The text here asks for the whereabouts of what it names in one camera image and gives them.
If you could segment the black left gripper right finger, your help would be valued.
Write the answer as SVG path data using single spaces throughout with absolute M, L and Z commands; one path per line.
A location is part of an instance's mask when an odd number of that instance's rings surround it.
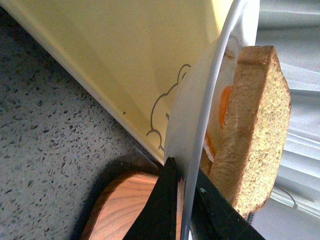
M 222 196 L 205 173 L 198 171 L 190 232 L 193 240 L 263 240 Z

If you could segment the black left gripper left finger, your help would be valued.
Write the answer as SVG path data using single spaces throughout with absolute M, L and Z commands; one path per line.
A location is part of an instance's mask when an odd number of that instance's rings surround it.
M 167 158 L 151 194 L 125 240 L 175 240 L 177 230 L 178 171 Z

